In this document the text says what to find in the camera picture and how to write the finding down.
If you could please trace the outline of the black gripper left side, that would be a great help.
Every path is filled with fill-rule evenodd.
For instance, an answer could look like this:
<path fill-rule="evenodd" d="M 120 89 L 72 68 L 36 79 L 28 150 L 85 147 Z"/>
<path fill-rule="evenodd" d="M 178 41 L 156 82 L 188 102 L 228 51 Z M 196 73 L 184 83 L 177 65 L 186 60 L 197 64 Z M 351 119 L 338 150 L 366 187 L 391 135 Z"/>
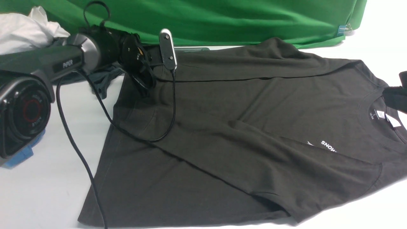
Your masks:
<path fill-rule="evenodd" d="M 138 34 L 125 32 L 120 37 L 119 64 L 131 78 L 141 96 L 149 96 L 157 84 L 154 68 L 163 65 L 159 45 L 143 44 Z"/>

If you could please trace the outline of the black robot arm right side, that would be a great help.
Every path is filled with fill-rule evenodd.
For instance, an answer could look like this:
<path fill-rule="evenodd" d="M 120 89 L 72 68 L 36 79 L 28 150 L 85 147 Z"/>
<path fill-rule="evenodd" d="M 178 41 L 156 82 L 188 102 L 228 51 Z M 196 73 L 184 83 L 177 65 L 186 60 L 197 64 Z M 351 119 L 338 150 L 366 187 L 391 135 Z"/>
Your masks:
<path fill-rule="evenodd" d="M 386 106 L 398 110 L 404 114 L 407 113 L 407 71 L 399 73 L 401 80 L 400 87 L 386 87 L 383 90 L 382 97 Z"/>

